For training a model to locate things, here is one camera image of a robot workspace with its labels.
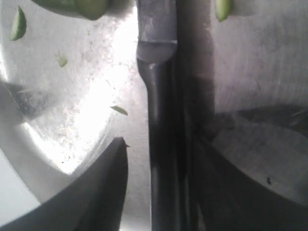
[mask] green vegetable piece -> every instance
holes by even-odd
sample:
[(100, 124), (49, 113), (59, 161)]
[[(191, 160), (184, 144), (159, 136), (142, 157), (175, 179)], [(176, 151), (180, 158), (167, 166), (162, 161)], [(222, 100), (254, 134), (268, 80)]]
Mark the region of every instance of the green vegetable piece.
[(128, 116), (127, 111), (125, 111), (125, 109), (123, 109), (123, 108), (121, 108), (119, 106), (112, 106), (110, 108), (114, 109), (116, 112), (119, 112), (119, 113), (121, 113), (121, 114), (123, 114), (125, 116)]
[(67, 58), (64, 55), (61, 55), (60, 53), (57, 55), (57, 59), (60, 67), (65, 67), (68, 63)]
[(16, 41), (21, 39), (27, 28), (26, 16), (20, 6), (18, 6), (17, 12), (14, 17), (10, 40)]
[(52, 12), (97, 20), (102, 17), (109, 5), (109, 0), (32, 0), (37, 5)]
[(216, 0), (216, 17), (219, 22), (226, 20), (232, 10), (232, 0)]

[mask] blade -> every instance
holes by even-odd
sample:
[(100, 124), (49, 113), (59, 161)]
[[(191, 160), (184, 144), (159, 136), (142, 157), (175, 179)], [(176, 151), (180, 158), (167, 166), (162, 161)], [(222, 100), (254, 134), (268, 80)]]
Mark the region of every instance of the blade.
[(139, 41), (177, 42), (176, 0), (138, 0)]

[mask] dark blade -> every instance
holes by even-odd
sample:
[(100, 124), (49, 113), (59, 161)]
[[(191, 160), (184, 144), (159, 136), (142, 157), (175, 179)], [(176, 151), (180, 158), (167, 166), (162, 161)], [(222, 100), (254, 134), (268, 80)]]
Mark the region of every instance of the dark blade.
[(177, 42), (175, 0), (138, 0), (139, 41)]

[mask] small green fragment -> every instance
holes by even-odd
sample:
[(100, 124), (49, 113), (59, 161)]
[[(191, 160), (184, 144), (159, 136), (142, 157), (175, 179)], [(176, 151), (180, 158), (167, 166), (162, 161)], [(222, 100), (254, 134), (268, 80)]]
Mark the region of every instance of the small green fragment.
[(119, 113), (121, 113), (121, 114), (123, 114), (123, 115), (125, 115), (125, 116), (128, 116), (127, 111), (126, 111), (125, 109), (123, 109), (122, 107), (119, 107), (119, 106), (112, 106), (112, 107), (110, 107), (110, 108), (114, 109), (116, 112), (119, 112)]
[(57, 59), (60, 67), (65, 67), (68, 63), (67, 58), (64, 55), (61, 55), (60, 53), (57, 55)]
[(13, 20), (10, 40), (16, 41), (18, 39), (21, 39), (26, 33), (26, 28), (27, 28), (27, 22), (25, 13), (21, 9), (21, 7), (18, 6), (17, 12)]
[(216, 0), (216, 17), (219, 22), (226, 20), (232, 10), (232, 0)]

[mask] metal surface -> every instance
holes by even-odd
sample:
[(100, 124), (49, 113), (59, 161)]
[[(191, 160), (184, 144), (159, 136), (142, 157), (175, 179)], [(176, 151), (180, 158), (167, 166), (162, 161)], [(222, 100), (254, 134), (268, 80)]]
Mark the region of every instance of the metal surface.
[[(25, 10), (28, 29), (23, 39), (10, 42), (11, 22), (18, 4)], [(215, 18), (213, 0), (178, 1), (177, 5), (179, 69), (192, 128), (208, 127), (208, 119), (220, 112), (278, 104), (308, 107), (306, 0), (235, 0), (234, 15), (223, 23)], [(22, 99), (36, 105), (39, 116), (17, 125), (20, 116), (15, 114), (20, 111), (10, 107), (7, 88), (1, 90), (0, 106), (9, 109), (0, 113), (0, 148), (31, 191), (46, 201), (80, 175), (112, 137), (124, 136), (131, 148), (123, 222), (129, 227), (133, 217), (134, 224), (142, 219), (147, 226), (150, 223), (147, 100), (135, 62), (137, 12), (134, 1), (124, 8), (120, 6), (117, 2), (102, 19), (88, 22), (47, 12), (30, 1), (0, 2), (1, 79), (26, 90), (43, 91), (52, 102), (42, 105), (38, 103), (42, 94), (24, 94)], [(68, 57), (65, 68), (57, 65), (58, 52)], [(123, 106), (129, 116), (112, 112), (111, 104)], [(236, 121), (240, 125), (247, 122)], [(294, 172), (297, 164), (287, 161), (280, 145), (271, 141), (276, 137), (283, 142), (280, 132), (267, 129), (271, 132), (262, 127), (255, 132), (244, 129), (237, 136), (222, 131), (216, 144), (224, 147), (221, 150), (229, 160), (251, 178), (294, 199), (296, 194), (288, 194), (292, 190), (281, 188), (288, 186), (289, 177), (298, 177)], [(266, 133), (269, 145), (280, 150), (274, 157), (268, 151), (258, 150), (260, 130)], [(232, 143), (223, 146), (230, 136)], [(308, 142), (301, 141), (305, 149)], [(249, 162), (262, 168), (249, 168), (238, 161), (241, 156), (235, 156), (240, 152), (228, 152), (237, 145), (241, 155), (245, 154), (243, 142), (251, 144), (245, 150), (258, 150)], [(260, 155), (270, 161), (256, 160)], [(296, 156), (297, 163), (307, 163), (307, 152)], [(278, 164), (281, 157), (286, 160), (284, 168)], [(276, 170), (269, 171), (268, 163), (277, 165)], [(280, 174), (287, 173), (286, 169), (292, 173), (282, 180)], [(268, 177), (272, 180), (271, 187), (266, 183)], [(302, 179), (307, 179), (306, 170), (302, 171)], [(306, 186), (303, 180), (294, 185), (301, 189)], [(307, 203), (306, 196), (298, 199), (299, 203)]]

